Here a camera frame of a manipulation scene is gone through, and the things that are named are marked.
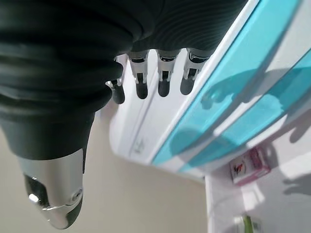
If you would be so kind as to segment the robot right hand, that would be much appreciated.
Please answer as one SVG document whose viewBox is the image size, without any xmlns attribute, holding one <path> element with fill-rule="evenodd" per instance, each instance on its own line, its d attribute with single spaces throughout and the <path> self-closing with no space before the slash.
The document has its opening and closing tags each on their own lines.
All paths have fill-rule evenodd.
<svg viewBox="0 0 311 233">
<path fill-rule="evenodd" d="M 119 55 L 146 61 L 194 49 L 207 58 L 243 0 L 3 0 L 0 125 L 31 202 L 57 229 L 83 203 L 86 149 L 96 111 L 120 96 Z"/>
</svg>

